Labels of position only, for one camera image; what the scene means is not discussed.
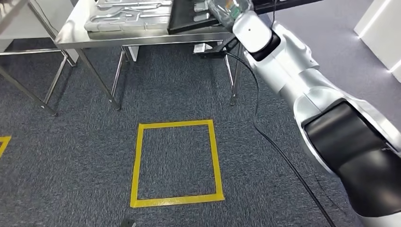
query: stainless steel table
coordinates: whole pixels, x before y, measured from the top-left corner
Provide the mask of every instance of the stainless steel table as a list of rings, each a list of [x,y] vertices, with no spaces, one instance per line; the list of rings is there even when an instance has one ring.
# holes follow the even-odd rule
[[[115,109],[120,109],[114,98],[116,83],[118,81],[119,72],[116,73],[114,79],[112,92],[106,87],[96,69],[91,64],[90,60],[86,57],[82,48],[105,47],[105,46],[141,46],[141,45],[155,45],[155,44],[180,44],[180,43],[204,43],[212,41],[223,41],[230,37],[229,33],[223,27],[206,27],[197,30],[192,30],[176,35],[168,35],[164,30],[147,30],[140,32],[99,32],[91,33],[90,36],[84,28],[84,24],[90,16],[90,12],[96,7],[93,0],[79,0],[67,19],[66,23],[60,30],[55,44],[61,49],[75,49],[83,62],[89,67],[92,74],[95,76],[100,88],[104,91],[109,101],[113,104]],[[117,69],[121,67],[124,48],[120,55],[120,61]],[[230,85],[234,86],[234,78],[231,76],[229,70],[228,59],[226,58],[226,65],[230,76]]]
[[[36,18],[39,20],[39,22],[45,28],[45,30],[49,34],[50,38],[53,40],[55,39],[55,35],[53,34],[51,28],[43,20],[42,16],[39,14],[39,12],[35,9],[35,7],[32,5],[32,3],[29,0],[5,0],[0,4],[1,4],[1,6],[0,6],[0,33],[3,32],[7,28],[7,26],[11,23],[12,19],[14,17],[16,17],[18,15],[19,11],[22,9],[22,7],[27,4],[28,7],[33,12],[33,14],[36,16]],[[15,78],[13,78],[2,66],[0,66],[0,74],[7,81],[9,81],[13,85],[15,85],[20,91],[22,91],[28,97],[33,99],[41,108],[45,109],[46,111],[51,113],[53,116],[55,116],[55,115],[57,115],[57,112],[48,106],[48,102],[49,102],[50,97],[53,93],[53,90],[57,84],[57,81],[61,75],[61,72],[64,68],[65,63],[68,62],[71,66],[75,66],[75,63],[72,60],[72,58],[69,56],[69,54],[66,51],[60,50],[60,49],[39,49],[39,50],[26,50],[26,51],[16,51],[16,52],[2,52],[2,53],[0,53],[0,56],[34,54],[34,53],[49,53],[49,52],[61,52],[64,56],[64,59],[61,62],[59,69],[57,70],[57,73],[53,79],[53,82],[52,82],[44,100],[41,100],[34,93],[29,91],[19,81],[17,81]]]

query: gray carpet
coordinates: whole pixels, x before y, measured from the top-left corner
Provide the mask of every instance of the gray carpet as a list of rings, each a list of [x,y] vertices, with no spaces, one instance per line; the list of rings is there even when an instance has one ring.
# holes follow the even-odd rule
[[[334,2],[311,7],[329,10]],[[86,52],[110,86],[119,48]],[[124,218],[139,227],[328,226],[287,164],[252,127],[256,92],[249,72],[242,68],[238,104],[230,106],[223,61],[191,53],[189,44],[141,47],[138,62],[123,66],[119,112],[82,62],[61,76],[51,100],[57,118],[0,77],[0,135],[12,136],[0,158],[0,226],[117,227]],[[43,97],[61,59],[51,53],[2,57],[0,63]],[[343,63],[332,58],[333,65],[338,61]],[[264,84],[261,96],[258,123],[294,162],[335,224],[359,226],[339,181],[321,174],[301,150],[286,104]],[[214,121],[225,200],[130,208],[138,123],[198,119]],[[208,142],[202,126],[146,131],[139,198],[214,192]]]

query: white wall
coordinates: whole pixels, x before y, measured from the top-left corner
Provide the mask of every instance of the white wall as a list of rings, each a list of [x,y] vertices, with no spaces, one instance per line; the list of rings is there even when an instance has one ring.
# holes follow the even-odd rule
[[[375,0],[361,18],[355,32],[360,35],[374,14],[387,0]],[[377,58],[391,69],[401,60],[401,0],[390,0],[384,11],[374,21],[361,40]],[[401,82],[401,68],[393,75]]]

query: metal frame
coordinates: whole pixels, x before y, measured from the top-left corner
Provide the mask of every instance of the metal frame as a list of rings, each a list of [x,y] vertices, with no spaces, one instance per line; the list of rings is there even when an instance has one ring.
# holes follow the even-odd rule
[[[127,51],[125,50],[125,47],[121,46],[120,59],[118,61],[117,70],[115,72],[115,77],[114,77],[114,82],[113,82],[111,92],[107,88],[106,84],[103,82],[102,78],[99,76],[99,73],[93,67],[90,60],[87,58],[86,54],[84,53],[84,50],[83,49],[75,49],[75,51],[78,53],[81,60],[87,65],[87,67],[91,71],[92,75],[95,76],[96,82],[98,83],[100,89],[106,94],[107,98],[109,99],[109,102],[113,105],[115,110],[121,110],[121,105],[118,104],[117,101],[115,100],[115,92],[117,90],[117,84],[118,84],[118,79],[120,77],[122,63],[124,60],[125,60],[125,62],[130,62],[130,58],[128,56]]]
[[[242,44],[238,44],[238,53],[237,56],[239,58],[241,58],[243,56],[244,53],[244,46],[242,46]],[[234,75],[234,82],[233,82],[233,86],[231,89],[231,100],[230,100],[230,105],[235,105],[237,102],[237,98],[238,98],[238,90],[239,90],[239,75],[240,75],[240,62],[237,61],[235,64],[235,75]]]
[[[204,42],[218,42],[232,36],[225,28],[219,26],[211,26],[200,28],[193,31],[188,31],[175,35],[168,35],[163,29],[161,30],[144,30],[144,31],[111,31],[111,32],[92,32],[88,33],[84,24],[91,16],[90,12],[95,9],[95,2],[93,0],[79,0],[70,14],[68,20],[60,30],[56,38],[56,45],[62,49],[75,49],[78,55],[83,59],[86,66],[90,69],[91,74],[97,80],[101,90],[105,93],[108,100],[113,104],[115,109],[120,109],[114,98],[116,91],[116,84],[118,82],[119,70],[121,64],[117,66],[117,71],[114,78],[114,88],[110,87],[109,90],[99,74],[94,69],[93,65],[87,59],[83,48],[96,48],[105,46],[143,46],[143,45],[156,45],[156,44],[181,44],[181,43],[204,43]]]
[[[53,31],[49,28],[47,23],[43,20],[43,18],[40,16],[40,14],[36,11],[36,9],[32,6],[30,2],[28,2],[28,7],[31,9],[33,14],[36,16],[36,18],[39,20],[39,22],[42,24],[44,29],[47,31],[49,34],[50,38],[55,40],[56,35],[53,33]],[[12,83],[14,86],[16,86],[20,91],[22,91],[24,94],[26,94],[28,97],[30,97],[34,102],[36,102],[42,109],[48,111],[52,116],[56,116],[57,112],[50,108],[48,106],[50,97],[53,94],[54,88],[56,87],[56,84],[60,78],[61,72],[65,66],[65,63],[68,62],[72,67],[74,67],[76,64],[70,57],[70,55],[65,51],[65,50],[60,50],[60,49],[37,49],[37,50],[23,50],[23,51],[14,51],[14,52],[3,52],[0,53],[0,56],[9,56],[9,55],[21,55],[21,54],[35,54],[35,53],[54,53],[54,52],[61,52],[62,55],[64,56],[63,60],[60,63],[60,66],[56,72],[56,75],[54,76],[54,79],[52,81],[52,84],[50,85],[49,90],[47,91],[46,97],[44,100],[40,99],[38,96],[36,96],[34,93],[29,91],[25,86],[23,86],[18,80],[13,78],[2,66],[0,66],[0,74],[10,83]]]
[[[244,47],[242,46],[242,44],[238,44],[238,53],[237,56],[241,57],[242,53],[244,52]],[[239,90],[239,74],[240,74],[240,65],[239,65],[239,61],[236,60],[235,63],[235,74],[233,77],[233,74],[231,72],[231,68],[230,68],[230,63],[228,61],[228,56],[225,55],[224,56],[224,62],[226,64],[227,67],[227,73],[228,73],[228,79],[230,81],[230,86],[231,86],[231,98],[230,98],[230,105],[235,105],[237,102],[237,97],[238,97],[238,90]]]

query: black tray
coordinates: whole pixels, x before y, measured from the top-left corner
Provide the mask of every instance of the black tray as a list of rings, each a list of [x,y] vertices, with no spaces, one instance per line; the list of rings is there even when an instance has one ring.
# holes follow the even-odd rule
[[[193,11],[193,6],[196,1],[197,0],[173,0],[170,21],[167,28],[169,34],[176,34],[219,24],[213,16],[210,16],[210,19],[207,20],[194,22],[193,17],[195,16],[195,12]],[[317,1],[322,0],[277,0],[276,10],[288,9]],[[273,11],[274,0],[253,0],[253,5],[257,14],[269,13]]]

